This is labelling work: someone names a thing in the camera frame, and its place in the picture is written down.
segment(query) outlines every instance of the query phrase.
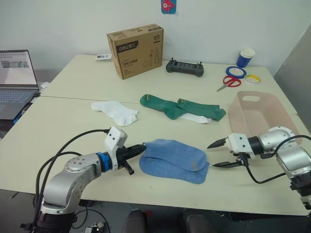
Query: laptop screen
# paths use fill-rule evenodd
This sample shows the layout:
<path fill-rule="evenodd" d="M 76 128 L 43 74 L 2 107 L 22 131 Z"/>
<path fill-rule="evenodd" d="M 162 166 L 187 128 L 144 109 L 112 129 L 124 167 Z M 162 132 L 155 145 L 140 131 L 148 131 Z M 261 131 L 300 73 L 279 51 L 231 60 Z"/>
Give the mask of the laptop screen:
<path fill-rule="evenodd" d="M 0 88 L 38 89 L 27 50 L 0 51 Z"/>

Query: black cable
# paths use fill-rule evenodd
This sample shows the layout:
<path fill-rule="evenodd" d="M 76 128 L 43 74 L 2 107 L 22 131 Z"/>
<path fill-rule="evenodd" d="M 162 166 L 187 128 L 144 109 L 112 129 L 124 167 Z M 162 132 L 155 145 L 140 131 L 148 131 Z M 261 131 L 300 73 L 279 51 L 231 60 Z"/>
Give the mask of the black cable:
<path fill-rule="evenodd" d="M 101 207 L 104 207 L 102 204 L 101 204 L 101 201 L 98 201 L 99 202 L 99 205 L 101 206 Z"/>
<path fill-rule="evenodd" d="M 272 153 L 272 156 L 277 154 L 278 150 L 281 148 L 281 146 L 283 146 L 284 143 L 286 143 L 286 142 L 288 142 L 288 141 L 291 141 L 291 140 L 293 140 L 293 139 L 296 139 L 296 138 L 301 138 L 301 137 L 306 138 L 306 139 L 308 139 L 308 140 L 311 141 L 311 137 L 306 136 L 306 135 L 295 135 L 295 136 L 289 137 L 289 138 L 285 139 L 284 141 L 282 141 L 282 142 L 276 147 L 275 151 Z M 266 180 L 264 180 L 264 181 L 258 181 L 258 180 L 256 180 L 255 177 L 253 176 L 251 170 L 249 169 L 249 166 L 248 166 L 248 165 L 245 165 L 245 167 L 246 167 L 246 170 L 247 170 L 248 174 L 249 174 L 250 177 L 252 178 L 252 180 L 253 180 L 254 182 L 256 182 L 256 183 L 259 183 L 259 184 L 266 183 L 266 182 L 268 182 L 268 181 L 272 181 L 272 180 L 274 180 L 274 179 L 276 179 L 276 178 L 279 178 L 279 177 L 281 177 L 281 176 L 286 175 L 285 173 L 281 173 L 281 174 L 278 174 L 278 175 L 273 176 L 273 177 L 271 177 L 271 178 L 268 178 L 268 179 L 266 179 Z"/>
<path fill-rule="evenodd" d="M 34 220 L 33 220 L 33 226 L 35 226 L 36 224 L 36 221 L 37 221 L 37 218 L 39 216 L 39 212 L 40 212 L 40 203 L 42 202 L 43 200 L 43 191 L 44 191 L 44 188 L 45 188 L 45 184 L 47 182 L 47 179 L 48 179 L 48 176 L 49 176 L 49 173 L 52 169 L 52 166 L 53 164 L 55 163 L 57 157 L 59 157 L 60 153 L 70 144 L 72 143 L 74 140 L 78 139 L 79 137 L 82 137 L 86 134 L 89 134 L 89 133 L 95 133 L 95 132 L 103 132 L 103 133 L 108 133 L 109 130 L 90 130 L 90 131 L 87 131 L 87 132 L 84 132 L 84 133 L 81 133 L 75 137 L 73 137 L 71 140 L 69 140 L 65 145 L 62 146 L 62 148 L 56 153 L 56 155 L 52 158 L 51 160 L 51 163 L 45 173 L 45 176 L 44 176 L 44 180 L 42 182 L 42 186 L 41 186 L 41 190 L 40 190 L 40 194 L 38 195 L 38 198 L 37 198 L 37 202 L 36 202 L 36 206 L 35 206 L 35 216 L 34 216 Z"/>
<path fill-rule="evenodd" d="M 281 173 L 281 174 L 278 174 L 278 175 L 276 175 L 276 176 L 274 176 L 274 177 L 268 178 L 268 179 L 266 179 L 266 180 L 264 180 L 264 181 L 258 181 L 258 180 L 256 180 L 255 177 L 253 176 L 251 170 L 249 169 L 249 166 L 245 166 L 245 167 L 246 167 L 246 170 L 247 170 L 248 174 L 249 174 L 250 177 L 252 178 L 252 180 L 255 181 L 256 183 L 259 183 L 259 184 L 266 183 L 266 182 L 268 182 L 268 181 L 271 181 L 271 180 L 274 180 L 274 179 L 276 179 L 276 178 L 279 178 L 279 177 L 281 177 L 281 176 L 286 175 L 285 173 Z"/>
<path fill-rule="evenodd" d="M 78 228 L 82 227 L 82 226 L 85 224 L 86 219 L 87 219 L 87 215 L 88 215 L 87 206 L 86 206 L 86 209 L 85 209 L 85 210 L 81 210 L 81 211 L 77 212 L 76 215 L 79 214 L 79 213 L 81 213 L 81 212 L 84 212 L 84 211 L 86 211 L 86 217 L 84 218 L 83 222 L 82 222 L 79 226 L 77 226 L 77 227 L 71 226 L 71 228 L 73 228 L 73 229 L 78 229 Z"/>
<path fill-rule="evenodd" d="M 311 137 L 306 136 L 306 135 L 296 135 L 296 136 L 289 137 L 289 138 L 285 139 L 284 141 L 282 141 L 282 142 L 276 147 L 276 149 L 275 149 L 275 151 L 272 153 L 272 155 L 276 155 L 276 154 L 277 154 L 277 151 L 280 149 L 281 146 L 283 146 L 284 143 L 286 143 L 286 142 L 288 142 L 288 141 L 291 141 L 291 140 L 293 140 L 293 139 L 295 139 L 295 138 L 301 138 L 301 137 L 306 138 L 306 139 L 308 139 L 308 140 L 311 141 Z"/>
<path fill-rule="evenodd" d="M 91 209 L 88 209 L 88 211 L 96 212 L 96 213 L 98 213 L 100 216 L 102 216 L 102 218 L 105 220 L 105 222 L 106 222 L 106 224 L 107 224 L 109 233 L 111 233 L 109 224 L 108 224 L 108 222 L 107 222 L 107 219 L 104 217 L 104 215 L 102 215 L 101 212 L 99 212 L 99 211 L 97 211 L 97 210 L 91 210 Z"/>
<path fill-rule="evenodd" d="M 169 206 L 169 207 L 167 208 L 167 211 L 165 211 L 163 217 L 169 212 L 170 209 L 171 209 L 171 207 Z"/>
<path fill-rule="evenodd" d="M 67 152 L 63 152 L 63 153 L 60 153 L 57 157 L 59 156 L 62 156 L 62 155 L 65 155 L 65 154 L 75 154 L 77 156 L 81 156 L 82 154 L 79 154 L 77 152 L 74 152 L 74 151 L 67 151 Z M 37 178 L 36 178 L 36 181 L 35 181 L 35 202 L 37 203 L 37 197 L 39 196 L 39 184 L 40 184 L 40 177 L 41 177 L 41 173 L 43 171 L 43 169 L 46 167 L 47 164 L 49 164 L 50 161 L 52 161 L 54 157 L 50 158 L 48 161 L 46 161 L 42 167 L 40 168 L 40 170 L 38 171 L 38 174 L 37 174 Z"/>
<path fill-rule="evenodd" d="M 33 207 L 35 208 L 35 196 L 33 197 Z"/>

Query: robotic arm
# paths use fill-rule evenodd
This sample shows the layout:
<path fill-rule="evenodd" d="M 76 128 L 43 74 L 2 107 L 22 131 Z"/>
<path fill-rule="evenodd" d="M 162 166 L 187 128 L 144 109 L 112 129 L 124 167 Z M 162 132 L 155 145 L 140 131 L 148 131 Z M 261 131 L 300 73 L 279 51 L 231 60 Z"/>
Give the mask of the robotic arm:
<path fill-rule="evenodd" d="M 37 222 L 28 230 L 36 233 L 68 233 L 76 221 L 74 212 L 82 192 L 92 180 L 100 177 L 102 172 L 123 167 L 132 175 L 134 171 L 126 160 L 141 154 L 146 146 L 125 148 L 126 139 L 124 131 L 112 127 L 105 139 L 107 152 L 70 159 L 64 169 L 47 183 Z"/>
<path fill-rule="evenodd" d="M 229 137 L 212 143 L 208 149 L 226 144 L 230 152 L 237 157 L 236 162 L 222 162 L 214 166 L 223 168 L 245 166 L 249 173 L 248 159 L 255 159 L 258 155 L 262 159 L 267 159 L 275 155 L 277 162 L 291 180 L 291 189 L 297 190 L 306 209 L 311 210 L 311 157 L 296 143 L 293 136 L 294 133 L 290 129 L 277 126 L 250 138 L 242 133 L 232 133 Z"/>

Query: game controller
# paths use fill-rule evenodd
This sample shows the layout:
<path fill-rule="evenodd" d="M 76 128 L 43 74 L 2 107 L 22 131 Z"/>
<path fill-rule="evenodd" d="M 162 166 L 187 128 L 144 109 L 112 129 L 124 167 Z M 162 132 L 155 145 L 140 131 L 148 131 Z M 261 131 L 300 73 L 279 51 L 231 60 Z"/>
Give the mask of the game controller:
<path fill-rule="evenodd" d="M 202 62 L 197 64 L 178 62 L 176 60 L 169 61 L 166 64 L 166 71 L 171 72 L 180 72 L 185 74 L 194 74 L 198 77 L 201 77 L 204 73 L 204 68 Z"/>

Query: red scissors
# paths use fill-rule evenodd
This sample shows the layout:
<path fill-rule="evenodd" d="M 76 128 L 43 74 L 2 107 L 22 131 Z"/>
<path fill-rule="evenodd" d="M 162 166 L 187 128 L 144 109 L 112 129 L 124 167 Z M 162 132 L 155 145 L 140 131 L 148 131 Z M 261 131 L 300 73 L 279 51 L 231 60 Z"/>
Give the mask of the red scissors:
<path fill-rule="evenodd" d="M 240 86 L 242 82 L 233 76 L 227 75 L 224 77 L 223 83 L 224 83 L 224 85 L 221 88 L 219 88 L 217 91 L 221 91 L 222 89 L 224 89 L 227 86 L 228 87 Z"/>

